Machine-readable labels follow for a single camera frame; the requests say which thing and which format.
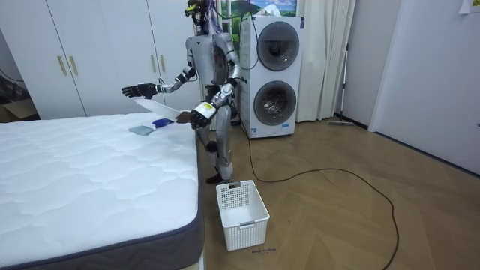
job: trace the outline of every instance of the gold door handle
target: gold door handle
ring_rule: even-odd
[[[157,72],[157,68],[155,67],[155,57],[153,55],[150,55],[150,60],[151,60],[151,68],[153,69],[153,72]]]
[[[65,76],[67,76],[67,70],[65,69],[65,66],[63,65],[62,57],[61,57],[61,56],[57,56],[57,59],[58,59],[58,63],[60,64],[61,72],[63,72],[63,74],[64,74]]]
[[[75,75],[78,76],[77,65],[75,64],[75,60],[73,56],[70,56],[70,62],[72,63],[73,72],[75,73]]]
[[[164,55],[160,55],[160,63],[162,64],[162,71],[165,72]]]

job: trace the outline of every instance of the robot leg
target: robot leg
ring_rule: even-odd
[[[208,159],[210,160],[211,165],[218,172],[218,167],[217,167],[218,147],[215,141],[210,140],[209,132],[210,132],[210,127],[204,127],[196,130],[196,134],[200,138],[200,142],[203,144],[203,147],[205,147],[205,150],[207,151]]]
[[[233,164],[230,160],[229,128],[232,110],[229,105],[224,105],[217,112],[217,145],[218,145],[218,163],[221,177],[224,181],[232,179]]]

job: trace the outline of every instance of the humanoid robot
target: humanoid robot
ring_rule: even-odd
[[[140,83],[125,87],[121,91],[129,98],[152,98],[157,93],[174,92],[197,75],[208,94],[205,101],[191,112],[183,112],[177,122],[190,122],[217,170],[217,175],[207,179],[207,183],[229,182],[233,174],[233,164],[230,160],[228,130],[230,119],[237,114],[233,106],[234,90],[239,81],[243,80],[239,59],[232,36],[224,33],[218,25],[215,0],[188,0],[187,6],[185,15],[192,17],[196,26],[196,35],[189,37],[185,43],[187,67],[173,82],[159,85]],[[209,139],[209,125],[214,116],[217,116],[216,142]]]

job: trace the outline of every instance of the stacked washer dryer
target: stacked washer dryer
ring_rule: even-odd
[[[240,62],[247,82],[242,84],[239,109],[249,138],[295,130],[303,28],[298,16],[253,15],[241,24]]]

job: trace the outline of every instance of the laundry basket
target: laundry basket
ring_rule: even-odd
[[[270,214],[253,181],[219,184],[217,201],[228,251],[265,243]]]

